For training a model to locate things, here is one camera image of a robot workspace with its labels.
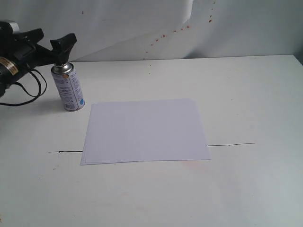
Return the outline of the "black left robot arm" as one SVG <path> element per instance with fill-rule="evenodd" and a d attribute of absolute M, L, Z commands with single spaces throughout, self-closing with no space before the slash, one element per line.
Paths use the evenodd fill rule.
<path fill-rule="evenodd" d="M 42 29 L 14 33 L 9 24 L 0 26 L 0 95 L 36 67 L 64 65 L 77 42 L 74 33 L 51 40 L 52 50 L 38 44 L 44 37 Z"/>

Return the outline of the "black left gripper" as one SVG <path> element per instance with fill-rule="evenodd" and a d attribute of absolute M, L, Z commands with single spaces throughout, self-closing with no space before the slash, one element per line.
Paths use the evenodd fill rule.
<path fill-rule="evenodd" d="M 74 33 L 50 40 L 52 51 L 38 44 L 43 37 L 42 29 L 38 28 L 0 39 L 1 82 L 16 82 L 37 66 L 64 65 L 69 61 L 77 42 Z"/>

